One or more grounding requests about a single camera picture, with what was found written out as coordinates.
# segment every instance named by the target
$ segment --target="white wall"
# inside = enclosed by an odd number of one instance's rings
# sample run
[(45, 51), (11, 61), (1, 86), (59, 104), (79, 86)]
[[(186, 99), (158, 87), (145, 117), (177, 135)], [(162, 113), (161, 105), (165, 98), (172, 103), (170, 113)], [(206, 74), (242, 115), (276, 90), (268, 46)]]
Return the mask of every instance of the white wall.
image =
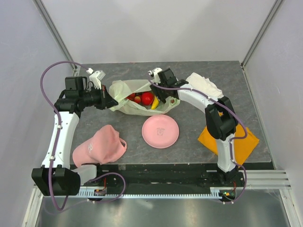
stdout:
[(243, 60), (274, 0), (43, 0), (83, 63)]
[[(32, 0), (0, 1), (0, 221), (19, 227), (53, 130), (53, 111), (44, 101), (43, 70), (64, 56)], [(45, 80), (51, 100), (64, 87), (70, 66), (58, 66)]]
[(247, 65), (272, 157), (303, 216), (303, 2), (286, 0)]

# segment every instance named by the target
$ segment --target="reflective floor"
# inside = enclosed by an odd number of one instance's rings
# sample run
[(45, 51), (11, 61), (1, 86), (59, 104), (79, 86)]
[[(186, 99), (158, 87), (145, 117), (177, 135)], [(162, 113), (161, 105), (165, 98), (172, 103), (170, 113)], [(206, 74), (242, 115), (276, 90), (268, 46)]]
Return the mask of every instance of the reflective floor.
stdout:
[[(66, 207), (83, 199), (71, 198)], [(279, 191), (246, 191), (233, 205), (200, 199), (83, 202), (61, 213), (44, 198), (36, 227), (289, 227)]]

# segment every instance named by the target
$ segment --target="plate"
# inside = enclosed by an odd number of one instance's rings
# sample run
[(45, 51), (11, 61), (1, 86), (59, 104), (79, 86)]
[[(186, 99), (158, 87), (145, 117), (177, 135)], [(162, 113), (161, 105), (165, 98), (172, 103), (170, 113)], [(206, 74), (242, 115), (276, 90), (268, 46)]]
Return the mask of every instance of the plate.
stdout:
[(145, 142), (154, 148), (168, 148), (179, 137), (177, 122), (167, 115), (155, 115), (147, 119), (142, 127)]

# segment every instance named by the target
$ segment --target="white cloth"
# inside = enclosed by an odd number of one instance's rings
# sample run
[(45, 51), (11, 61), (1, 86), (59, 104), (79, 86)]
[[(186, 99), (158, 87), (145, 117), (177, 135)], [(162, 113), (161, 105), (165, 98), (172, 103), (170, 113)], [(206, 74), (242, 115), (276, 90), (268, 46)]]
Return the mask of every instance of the white cloth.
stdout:
[(202, 91), (203, 93), (209, 96), (214, 96), (218, 98), (222, 98), (224, 96), (222, 90), (218, 89), (216, 84), (211, 82), (209, 78), (205, 79), (204, 77), (200, 76), (195, 72), (193, 72), (186, 79), (186, 81), (195, 89)]

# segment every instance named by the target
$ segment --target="banana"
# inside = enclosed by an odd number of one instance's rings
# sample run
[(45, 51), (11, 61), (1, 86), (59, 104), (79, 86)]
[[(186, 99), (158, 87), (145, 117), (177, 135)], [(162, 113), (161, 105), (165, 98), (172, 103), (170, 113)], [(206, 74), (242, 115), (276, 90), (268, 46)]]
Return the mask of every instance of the banana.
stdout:
[(155, 98), (153, 99), (153, 103), (151, 105), (151, 109), (154, 110), (157, 108), (157, 106), (159, 105), (159, 100), (157, 99), (157, 97), (155, 96)]

